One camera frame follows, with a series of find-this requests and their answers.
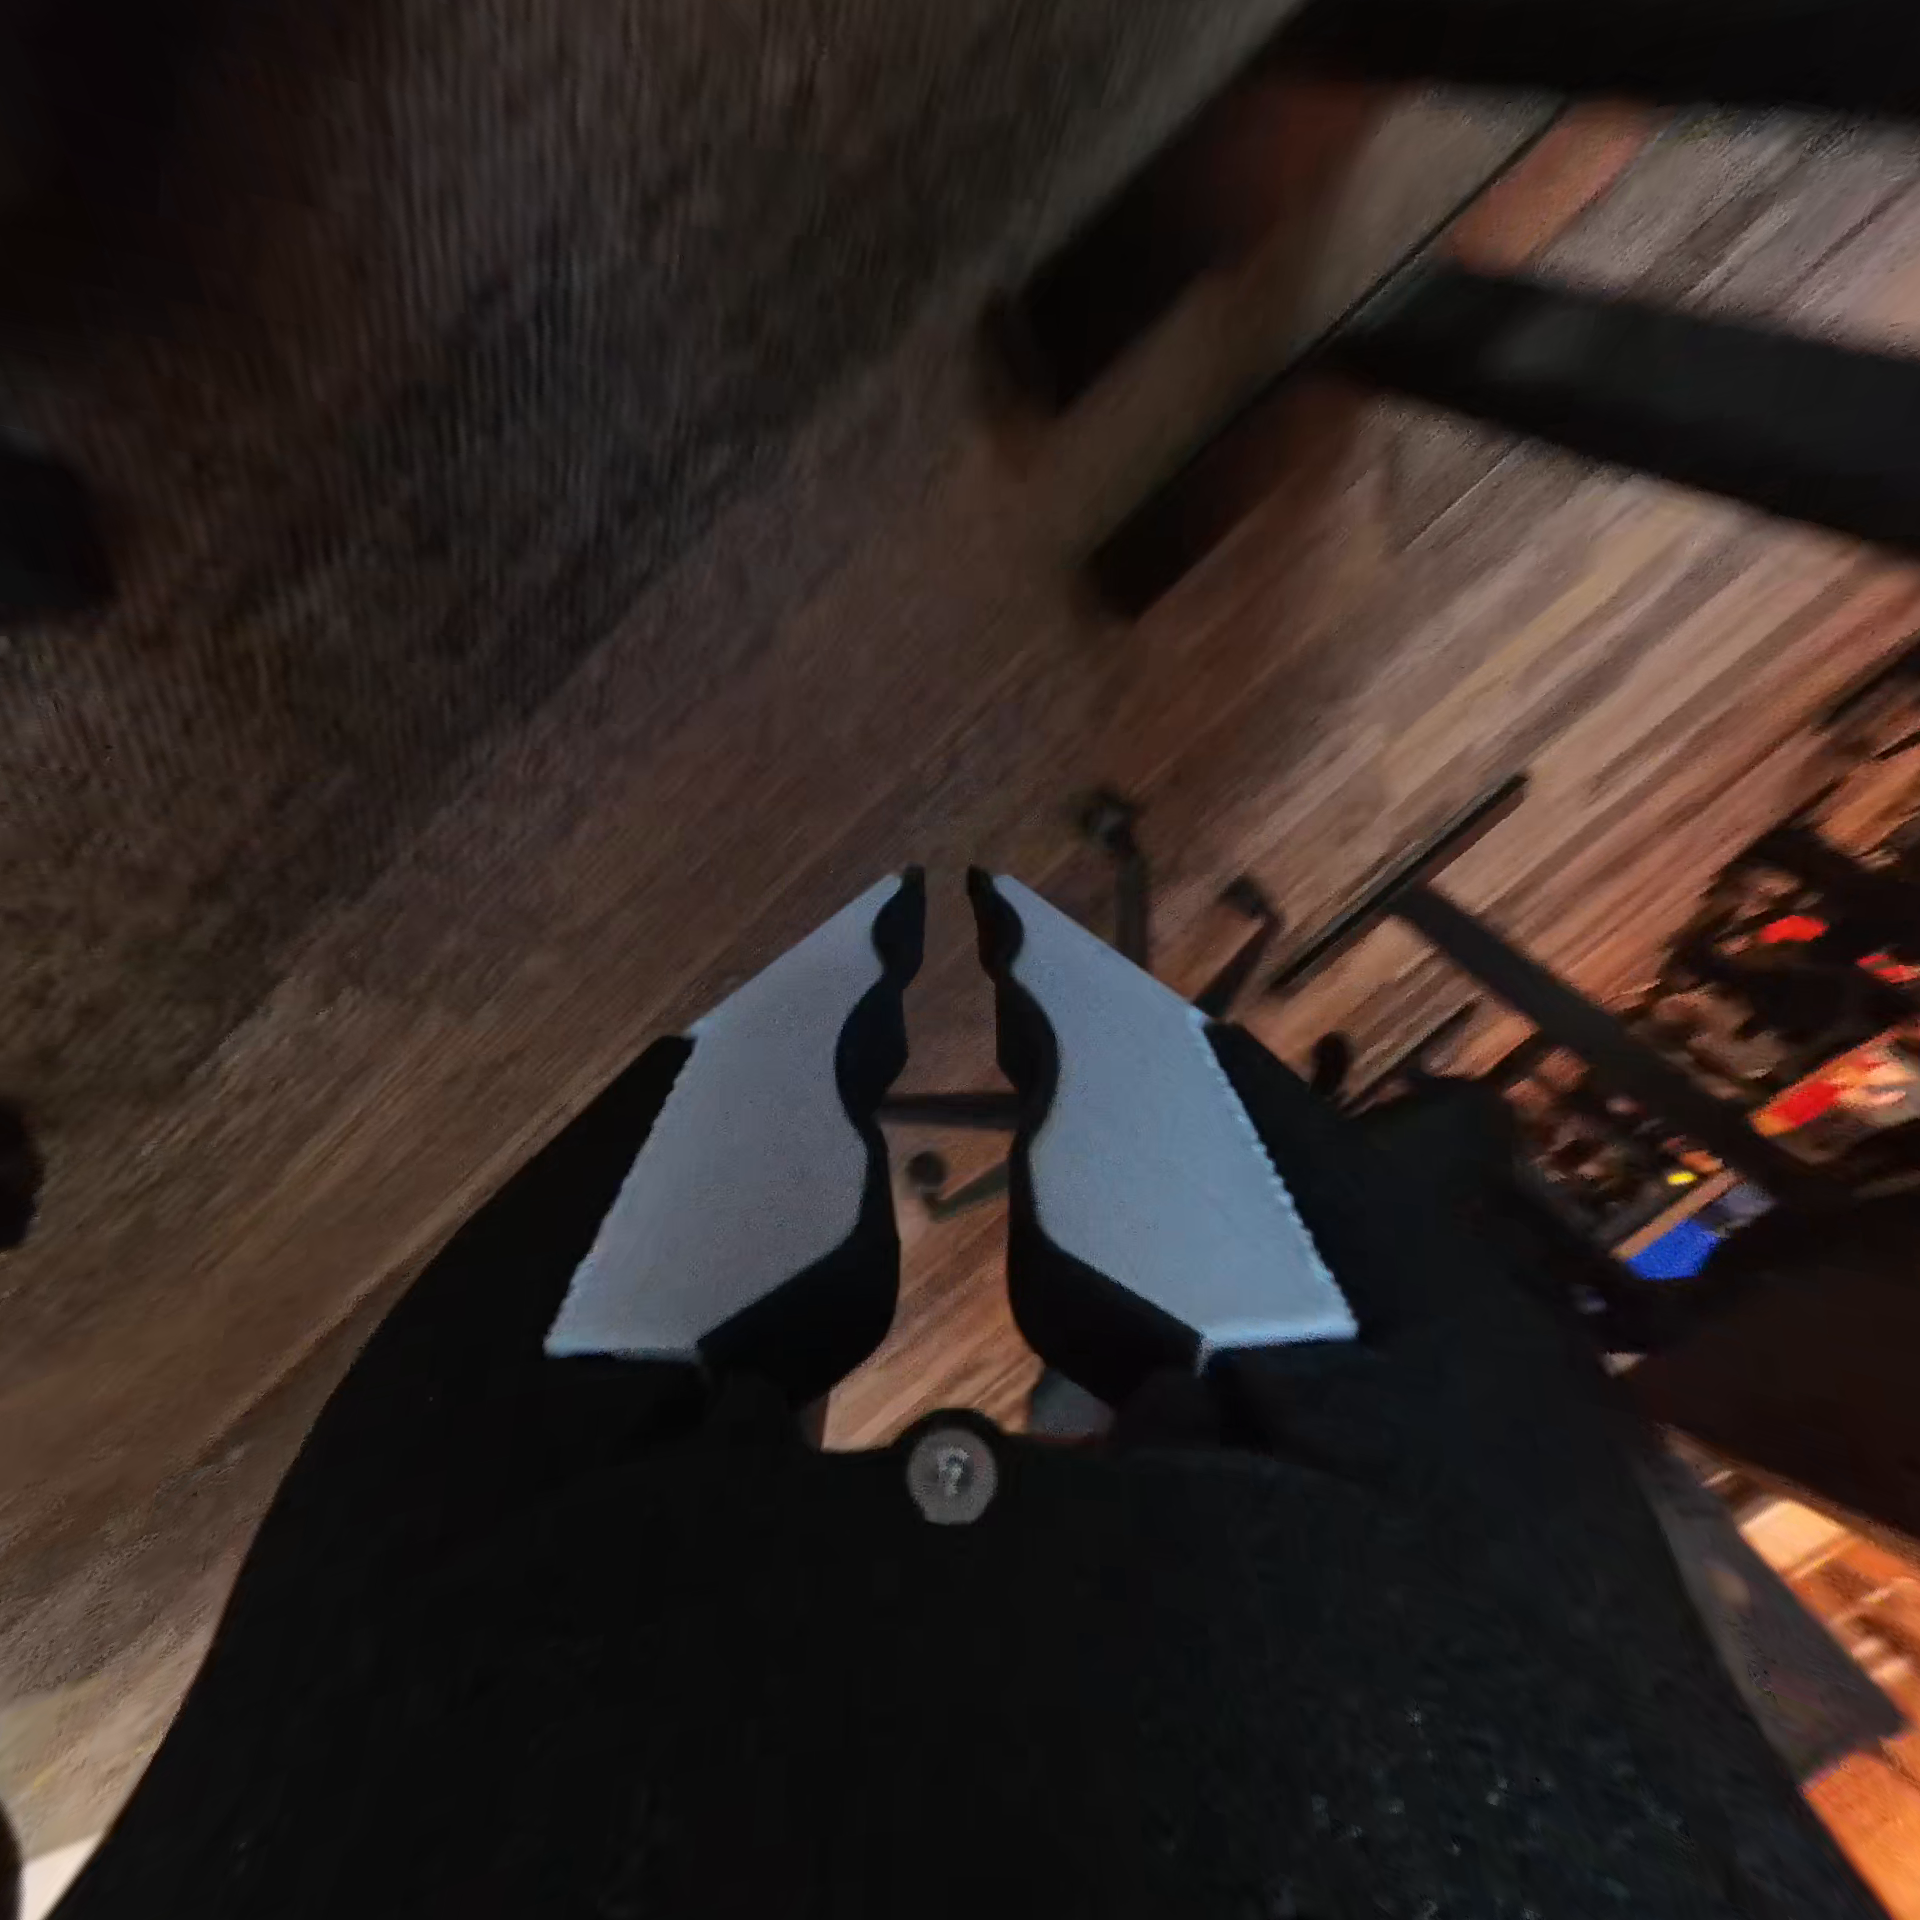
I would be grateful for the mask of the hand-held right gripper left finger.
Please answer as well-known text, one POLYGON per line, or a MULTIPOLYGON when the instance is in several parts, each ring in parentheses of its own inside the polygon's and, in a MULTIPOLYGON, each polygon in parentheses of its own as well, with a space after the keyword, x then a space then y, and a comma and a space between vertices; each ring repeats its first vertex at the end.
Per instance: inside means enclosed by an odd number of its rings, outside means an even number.
POLYGON ((875 1355, 899 1299, 882 1103, 923 941, 925 877, 903 870, 690 1019, 544 1358, 752 1377, 814 1406, 875 1355))

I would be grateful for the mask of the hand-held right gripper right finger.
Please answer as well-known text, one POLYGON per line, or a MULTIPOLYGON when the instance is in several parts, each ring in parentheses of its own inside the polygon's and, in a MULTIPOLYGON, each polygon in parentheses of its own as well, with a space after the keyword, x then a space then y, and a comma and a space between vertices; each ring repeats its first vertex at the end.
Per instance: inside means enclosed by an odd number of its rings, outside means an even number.
POLYGON ((1218 1361, 1355 1341, 1214 1019, 1029 886, 972 870, 1017 1101, 1007 1290, 1063 1381, 1124 1406, 1218 1361))

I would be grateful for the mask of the black metal desk leg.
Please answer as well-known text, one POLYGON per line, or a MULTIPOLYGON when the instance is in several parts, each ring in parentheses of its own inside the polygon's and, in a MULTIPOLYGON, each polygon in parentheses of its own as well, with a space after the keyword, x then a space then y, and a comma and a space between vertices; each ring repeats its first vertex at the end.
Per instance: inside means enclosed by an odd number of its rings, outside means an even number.
POLYGON ((1521 1013, 1549 1046, 1576 1056, 1596 1077, 1635 1101, 1649 1116, 1709 1149, 1737 1178, 1769 1191, 1798 1210, 1837 1210, 1834 1178, 1760 1137, 1745 1111, 1703 1094, 1688 1074, 1669 1065, 1650 1042, 1631 1037, 1612 1013, 1581 994, 1557 972, 1504 941, 1489 921, 1446 899, 1434 882, 1527 796, 1527 776, 1509 776, 1466 810, 1446 818, 1441 832, 1384 870, 1329 926, 1294 953, 1265 994, 1285 998, 1324 975, 1337 958, 1355 950, 1378 921, 1408 926, 1456 972, 1521 1013))
POLYGON ((1329 371, 1596 466, 1917 556, 1917 361, 1456 266, 1406 272, 1329 371))

